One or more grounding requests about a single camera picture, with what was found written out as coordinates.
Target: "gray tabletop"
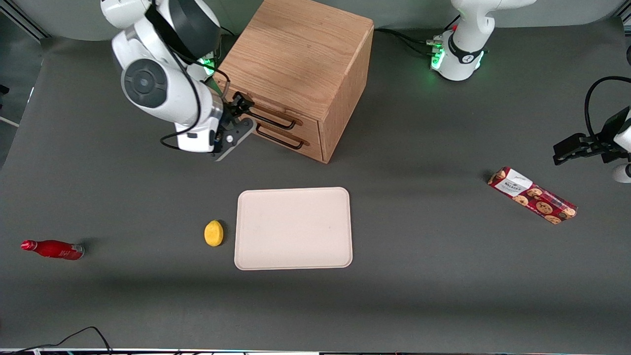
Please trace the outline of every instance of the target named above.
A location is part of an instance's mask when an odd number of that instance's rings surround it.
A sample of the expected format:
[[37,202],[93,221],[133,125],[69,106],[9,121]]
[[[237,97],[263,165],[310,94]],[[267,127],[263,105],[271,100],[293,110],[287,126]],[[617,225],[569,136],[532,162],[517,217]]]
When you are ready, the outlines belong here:
[[[430,38],[437,31],[417,32]],[[369,82],[329,165],[258,137],[227,159],[163,148],[106,42],[53,40],[1,180],[0,344],[96,325],[114,347],[631,352],[630,186],[599,158],[555,167],[586,90],[629,75],[619,20],[498,29],[466,82],[375,35]],[[593,97],[594,125],[628,87]],[[488,187],[509,165],[578,206],[553,226]],[[243,190],[343,186],[353,263],[243,272]],[[292,211],[286,212],[292,217]],[[203,228],[227,225],[210,248]],[[84,242],[78,262],[20,250]],[[83,335],[68,346],[100,346]]]

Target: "wooden box top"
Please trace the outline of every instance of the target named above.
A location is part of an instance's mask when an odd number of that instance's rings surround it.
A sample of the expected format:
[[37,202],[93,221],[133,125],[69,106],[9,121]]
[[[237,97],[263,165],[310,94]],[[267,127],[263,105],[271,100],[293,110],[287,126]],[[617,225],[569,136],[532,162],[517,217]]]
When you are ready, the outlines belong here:
[[315,1],[265,0],[220,69],[257,105],[322,121],[373,29]]

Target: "red cookie box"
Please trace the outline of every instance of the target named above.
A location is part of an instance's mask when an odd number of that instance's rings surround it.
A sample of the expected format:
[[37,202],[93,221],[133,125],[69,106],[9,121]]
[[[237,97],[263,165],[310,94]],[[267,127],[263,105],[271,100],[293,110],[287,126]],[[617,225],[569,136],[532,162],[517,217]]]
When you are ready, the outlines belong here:
[[559,224],[576,215],[575,205],[534,184],[510,167],[503,167],[496,172],[488,184],[552,224]]

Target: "wooden drawer cabinet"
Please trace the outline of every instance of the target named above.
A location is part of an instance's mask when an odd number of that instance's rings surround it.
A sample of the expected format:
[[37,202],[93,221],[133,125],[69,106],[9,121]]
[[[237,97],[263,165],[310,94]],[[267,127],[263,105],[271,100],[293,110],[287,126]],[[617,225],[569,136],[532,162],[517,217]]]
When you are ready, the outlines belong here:
[[257,135],[328,163],[366,86],[373,29],[311,0],[265,0],[220,66],[228,94],[256,103]]

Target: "red water bottle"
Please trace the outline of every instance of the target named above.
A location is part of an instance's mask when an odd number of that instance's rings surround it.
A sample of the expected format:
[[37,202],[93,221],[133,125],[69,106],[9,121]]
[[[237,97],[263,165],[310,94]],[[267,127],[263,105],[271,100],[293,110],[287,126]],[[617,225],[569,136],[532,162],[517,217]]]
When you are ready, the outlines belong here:
[[47,258],[78,260],[84,250],[80,244],[64,243],[62,241],[31,241],[22,242],[22,249],[34,251]]

